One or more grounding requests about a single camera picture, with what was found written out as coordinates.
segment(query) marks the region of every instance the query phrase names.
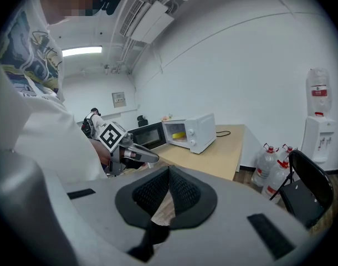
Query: black power cord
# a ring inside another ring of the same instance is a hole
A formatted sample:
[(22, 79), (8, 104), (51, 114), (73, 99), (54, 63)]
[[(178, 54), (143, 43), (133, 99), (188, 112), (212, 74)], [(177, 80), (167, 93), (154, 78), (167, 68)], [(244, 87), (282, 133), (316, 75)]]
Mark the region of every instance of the black power cord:
[(217, 137), (225, 137), (225, 136), (228, 136), (228, 135), (230, 135), (230, 134), (231, 134), (231, 132), (230, 132), (230, 131), (220, 131), (220, 132), (216, 132), (216, 134), (219, 134), (219, 133), (224, 133), (224, 132), (226, 132), (227, 134), (220, 135), (220, 136), (218, 136), (218, 135), (217, 135)]

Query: ceiling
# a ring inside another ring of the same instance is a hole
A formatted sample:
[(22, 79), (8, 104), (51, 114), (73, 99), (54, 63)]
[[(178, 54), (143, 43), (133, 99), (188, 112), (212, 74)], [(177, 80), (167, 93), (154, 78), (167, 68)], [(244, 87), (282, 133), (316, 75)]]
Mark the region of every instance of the ceiling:
[[(84, 54), (74, 55), (64, 58), (64, 75), (71, 76), (76, 74), (86, 74), (95, 71), (105, 71), (104, 66), (108, 64), (109, 69), (117, 65), (121, 58), (122, 49), (125, 45), (126, 38), (119, 34), (122, 21), (134, 0), (128, 0), (125, 4), (122, 15), (115, 29), (116, 20), (119, 16), (120, 9), (125, 0), (121, 0), (115, 13), (108, 16), (105, 11), (99, 11), (92, 17), (70, 17), (67, 21), (49, 26), (51, 36), (55, 39), (61, 49), (75, 47), (85, 47), (90, 45), (103, 46), (101, 54)], [(109, 52), (110, 41), (115, 31)], [(127, 71), (143, 50), (145, 44), (137, 42), (130, 52), (126, 65), (123, 65), (122, 71)]]

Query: chair backrest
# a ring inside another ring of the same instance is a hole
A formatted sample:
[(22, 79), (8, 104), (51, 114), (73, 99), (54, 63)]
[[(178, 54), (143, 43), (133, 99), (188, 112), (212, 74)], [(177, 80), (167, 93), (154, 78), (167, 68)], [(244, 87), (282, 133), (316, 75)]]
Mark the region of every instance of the chair backrest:
[(293, 150), (289, 155), (290, 169), (294, 169), (304, 185), (312, 192), (326, 210), (333, 201), (333, 187), (325, 171), (301, 151)]

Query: baseboard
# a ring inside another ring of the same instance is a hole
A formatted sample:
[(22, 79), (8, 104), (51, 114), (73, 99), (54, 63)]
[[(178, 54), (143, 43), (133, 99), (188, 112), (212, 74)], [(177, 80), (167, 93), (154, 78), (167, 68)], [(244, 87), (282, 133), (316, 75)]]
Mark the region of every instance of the baseboard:
[[(249, 171), (249, 172), (254, 172), (255, 171), (255, 167), (250, 167), (250, 166), (240, 166), (239, 170), (242, 171)], [(325, 171), (326, 174), (328, 175), (338, 175), (338, 170), (332, 170), (332, 171)]]

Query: black backpack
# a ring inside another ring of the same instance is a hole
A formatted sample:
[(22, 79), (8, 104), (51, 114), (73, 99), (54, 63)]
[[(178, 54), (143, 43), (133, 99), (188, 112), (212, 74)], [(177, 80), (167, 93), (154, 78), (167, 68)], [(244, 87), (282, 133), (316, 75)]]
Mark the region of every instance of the black backpack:
[(84, 118), (83, 124), (81, 126), (82, 132), (89, 139), (94, 139), (94, 135), (95, 135), (95, 127), (94, 127), (93, 121), (91, 120), (93, 116), (94, 114), (90, 118)]

